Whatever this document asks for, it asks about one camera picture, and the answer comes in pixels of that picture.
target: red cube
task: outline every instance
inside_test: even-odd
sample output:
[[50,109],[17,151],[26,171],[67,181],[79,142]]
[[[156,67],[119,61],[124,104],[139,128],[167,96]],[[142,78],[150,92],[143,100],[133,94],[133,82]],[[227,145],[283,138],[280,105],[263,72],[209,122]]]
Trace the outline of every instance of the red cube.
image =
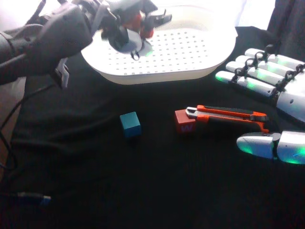
[[175,122],[180,134],[191,133],[196,129],[196,119],[189,118],[185,110],[175,111]]

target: perforated tray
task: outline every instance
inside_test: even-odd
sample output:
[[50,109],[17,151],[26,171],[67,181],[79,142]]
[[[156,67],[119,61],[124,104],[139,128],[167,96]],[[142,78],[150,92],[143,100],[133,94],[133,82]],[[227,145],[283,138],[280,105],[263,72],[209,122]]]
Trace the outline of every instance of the perforated tray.
[[152,51],[135,61],[116,52],[97,32],[82,51],[87,63],[106,79],[120,84],[151,83],[203,77],[216,69],[235,46],[234,27],[202,8],[167,8],[172,22],[148,40]]

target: black tablecloth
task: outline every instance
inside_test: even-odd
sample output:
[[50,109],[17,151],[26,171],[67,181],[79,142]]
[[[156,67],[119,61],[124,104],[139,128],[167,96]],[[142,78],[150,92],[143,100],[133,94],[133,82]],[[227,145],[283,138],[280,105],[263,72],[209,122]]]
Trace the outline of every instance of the black tablecloth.
[[[248,48],[274,42],[268,32],[237,28],[234,60]],[[181,138],[174,111],[198,104],[264,112],[283,129],[298,130],[274,108],[215,80],[118,85],[81,55],[70,58],[65,91],[25,103],[12,145],[19,168],[5,191],[53,197],[46,209],[11,208],[13,228],[218,229],[298,228],[305,214],[304,167],[238,150],[225,135]],[[32,77],[26,94],[48,77]],[[142,137],[128,142],[119,116],[136,111]]]

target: blue cube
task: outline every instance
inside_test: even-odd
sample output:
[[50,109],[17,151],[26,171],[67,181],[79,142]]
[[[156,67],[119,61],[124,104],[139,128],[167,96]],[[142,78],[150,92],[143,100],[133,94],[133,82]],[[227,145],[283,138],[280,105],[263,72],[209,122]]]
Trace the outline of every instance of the blue cube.
[[120,116],[126,138],[136,137],[141,135],[141,125],[137,113],[131,112]]

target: orange utility knife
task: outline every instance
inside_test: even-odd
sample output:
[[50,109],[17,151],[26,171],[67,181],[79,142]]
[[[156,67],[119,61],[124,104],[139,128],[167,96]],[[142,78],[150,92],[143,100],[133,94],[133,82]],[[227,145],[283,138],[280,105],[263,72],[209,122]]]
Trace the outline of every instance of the orange utility knife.
[[186,114],[190,119],[208,125],[229,123],[236,127],[246,127],[252,132],[269,133],[269,129],[266,128],[266,123],[269,121],[268,116],[255,111],[199,105],[196,108],[188,107]]

